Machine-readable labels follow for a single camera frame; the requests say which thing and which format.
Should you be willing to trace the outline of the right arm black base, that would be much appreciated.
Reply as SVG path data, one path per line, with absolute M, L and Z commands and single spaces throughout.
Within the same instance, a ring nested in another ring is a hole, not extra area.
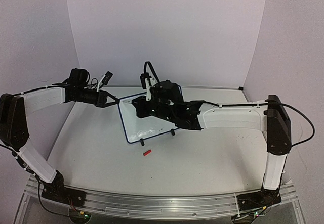
M 260 190 L 240 194 L 237 197 L 239 210 L 246 211 L 252 209 L 258 209 L 262 207 L 269 207 L 273 204 L 279 204 L 281 202 L 280 187 L 275 190 L 265 189 L 263 186 Z

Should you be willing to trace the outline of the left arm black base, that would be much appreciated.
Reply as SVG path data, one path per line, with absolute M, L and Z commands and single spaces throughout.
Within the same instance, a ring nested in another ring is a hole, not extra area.
M 65 186 L 64 177 L 59 171 L 56 171 L 56 175 L 51 183 L 46 183 L 44 181 L 41 181 L 41 183 L 43 184 L 41 196 L 45 199 L 69 204 L 73 208 L 82 207 L 85 203 L 85 191 Z

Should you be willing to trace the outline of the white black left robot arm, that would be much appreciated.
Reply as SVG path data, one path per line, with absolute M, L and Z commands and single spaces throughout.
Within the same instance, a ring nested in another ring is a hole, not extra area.
M 79 102 L 97 108 L 117 105 L 119 99 L 103 90 L 112 76 L 108 71 L 97 82 L 90 83 L 86 69 L 73 68 L 63 82 L 1 95 L 1 146 L 11 151 L 22 168 L 41 182 L 50 184 L 48 192 L 57 201 L 64 201 L 68 190 L 62 186 L 60 173 L 34 145 L 30 134 L 37 129 L 31 123 L 40 112 L 69 103 Z

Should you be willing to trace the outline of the red marker cap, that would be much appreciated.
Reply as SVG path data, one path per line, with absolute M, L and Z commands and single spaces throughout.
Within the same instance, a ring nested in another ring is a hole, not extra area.
M 143 153 L 143 156 L 147 156 L 148 154 L 150 154 L 152 151 L 149 149 L 149 150 L 147 150 L 147 151 L 145 151 L 144 153 Z

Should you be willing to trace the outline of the rear aluminium table trim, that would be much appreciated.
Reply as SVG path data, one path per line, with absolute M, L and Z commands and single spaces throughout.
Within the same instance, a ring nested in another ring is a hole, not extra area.
M 141 88 L 142 89 L 142 86 L 140 84 L 108 84 L 108 85 L 106 85 L 104 87 L 136 87 L 136 88 Z M 217 86 L 200 86 L 200 85 L 181 85 L 181 87 L 182 88 L 239 90 L 239 91 L 243 91 L 244 90 L 244 87 L 243 86 L 239 86 L 239 87 L 222 87 L 222 86 L 221 87 L 217 87 Z

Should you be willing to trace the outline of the blue-framed whiteboard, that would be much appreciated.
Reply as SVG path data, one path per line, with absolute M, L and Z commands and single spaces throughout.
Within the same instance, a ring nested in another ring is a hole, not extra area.
M 155 117 L 138 118 L 136 116 L 136 109 L 132 105 L 132 99 L 145 95 L 146 92 L 141 88 L 117 88 L 117 97 L 120 98 L 118 111 L 128 144 L 140 143 L 140 139 L 145 141 L 165 134 L 171 134 L 171 129 L 174 129 L 175 132 L 180 130 L 173 123 Z

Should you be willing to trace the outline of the aluminium front rail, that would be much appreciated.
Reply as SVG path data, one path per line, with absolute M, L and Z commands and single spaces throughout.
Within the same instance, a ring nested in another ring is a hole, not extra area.
M 74 188 L 68 191 L 70 195 L 61 201 L 51 197 L 48 190 L 43 191 L 41 197 L 77 210 L 143 220 L 212 219 L 233 215 L 241 218 L 244 214 L 264 215 L 285 207 L 284 216 L 292 214 L 297 222 L 304 221 L 293 184 L 282 185 L 278 196 L 263 204 L 250 200 L 255 191 L 187 197 L 127 195 Z

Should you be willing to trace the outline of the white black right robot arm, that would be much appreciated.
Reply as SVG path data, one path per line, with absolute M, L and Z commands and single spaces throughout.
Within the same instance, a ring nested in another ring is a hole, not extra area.
M 138 118 L 155 117 L 185 130 L 244 128 L 266 133 L 267 162 L 262 188 L 277 190 L 292 148 L 291 121 L 276 95 L 265 101 L 221 104 L 185 101 L 177 84 L 168 80 L 147 84 L 146 96 L 131 101 Z

